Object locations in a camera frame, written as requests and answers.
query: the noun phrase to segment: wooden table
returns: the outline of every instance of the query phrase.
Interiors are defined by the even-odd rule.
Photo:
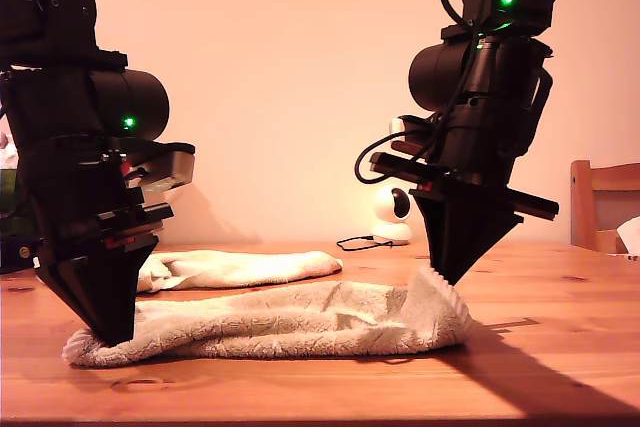
[[[425,244],[215,248],[320,249],[344,259],[333,279],[389,285],[427,258]],[[467,345],[402,357],[73,368],[60,353],[82,322],[32,276],[5,276],[1,288],[3,422],[640,426],[640,265],[574,247],[498,244],[457,286],[476,320]]]

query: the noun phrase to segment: white towel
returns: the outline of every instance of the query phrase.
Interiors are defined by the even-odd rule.
[[[284,284],[342,269],[342,261],[324,252],[243,254],[195,250],[151,254],[138,274],[138,292],[195,287],[247,287]]]
[[[154,356],[412,354],[462,343],[471,325],[464,301],[425,264],[402,288],[315,282],[191,302],[141,301],[132,340],[107,347],[80,330],[63,358],[116,367]]]

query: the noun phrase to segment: wooden chair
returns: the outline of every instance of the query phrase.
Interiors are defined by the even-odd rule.
[[[596,201],[599,193],[640,193],[640,164],[592,169],[588,160],[571,163],[571,244],[607,254],[624,254],[627,249],[616,228],[640,215],[640,206],[624,211],[617,223],[599,230]]]

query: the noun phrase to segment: white wall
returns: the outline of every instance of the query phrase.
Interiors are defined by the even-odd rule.
[[[99,44],[157,75],[172,113],[160,140],[197,147],[168,242],[337,240],[367,233],[375,187],[362,148],[400,114],[426,116],[407,72],[439,43],[439,0],[97,0]],[[640,160],[637,0],[559,0],[542,40],[552,96],[511,187],[561,203],[511,235],[569,240],[569,164]],[[423,232],[420,215],[413,225]]]

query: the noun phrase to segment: white paper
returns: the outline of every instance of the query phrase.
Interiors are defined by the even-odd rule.
[[[640,217],[627,220],[618,227],[618,234],[630,255],[640,255]]]

